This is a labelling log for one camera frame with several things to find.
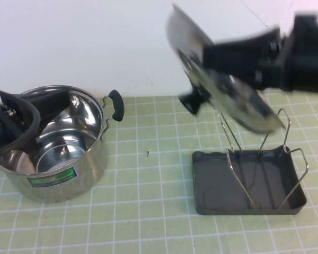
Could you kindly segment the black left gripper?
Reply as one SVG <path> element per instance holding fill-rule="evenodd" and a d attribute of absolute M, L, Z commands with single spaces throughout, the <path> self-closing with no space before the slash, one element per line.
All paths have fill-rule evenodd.
<path fill-rule="evenodd" d="M 27 128 L 23 117 L 27 115 L 26 102 L 37 108 L 41 119 L 54 119 L 70 105 L 67 91 L 50 91 L 36 94 L 10 95 L 1 97 L 0 144 L 26 144 Z"/>

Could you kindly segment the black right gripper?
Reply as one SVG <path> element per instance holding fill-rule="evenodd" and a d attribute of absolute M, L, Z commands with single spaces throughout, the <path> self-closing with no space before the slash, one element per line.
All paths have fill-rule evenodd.
<path fill-rule="evenodd" d="M 280 28 L 267 28 L 264 32 L 241 39 L 217 42 L 204 46 L 204 67 L 239 79 L 255 79 L 255 88 L 293 90 L 291 60 L 294 35 L 280 35 Z M 218 58 L 248 55 L 260 57 Z"/>

